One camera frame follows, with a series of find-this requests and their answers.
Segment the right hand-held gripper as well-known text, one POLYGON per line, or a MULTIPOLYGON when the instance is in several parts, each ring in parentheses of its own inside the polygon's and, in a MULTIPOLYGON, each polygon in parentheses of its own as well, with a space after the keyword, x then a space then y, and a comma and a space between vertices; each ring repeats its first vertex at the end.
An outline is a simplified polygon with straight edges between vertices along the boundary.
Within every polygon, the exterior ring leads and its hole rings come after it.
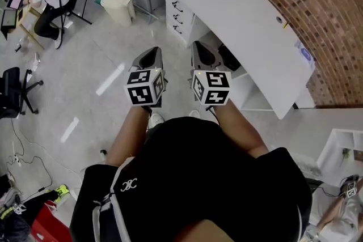
POLYGON ((191 46, 191 90, 196 101, 206 106, 225 105, 230 95, 231 72, 217 49, 195 41, 191 46))

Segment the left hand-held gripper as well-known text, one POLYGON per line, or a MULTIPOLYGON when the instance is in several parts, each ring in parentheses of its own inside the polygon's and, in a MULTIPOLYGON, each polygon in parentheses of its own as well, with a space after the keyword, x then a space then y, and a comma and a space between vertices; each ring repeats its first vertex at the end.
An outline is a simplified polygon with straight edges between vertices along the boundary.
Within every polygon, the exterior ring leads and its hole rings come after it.
POLYGON ((160 108, 167 84, 164 75, 160 48, 151 48, 135 58, 124 85, 131 106, 160 108))

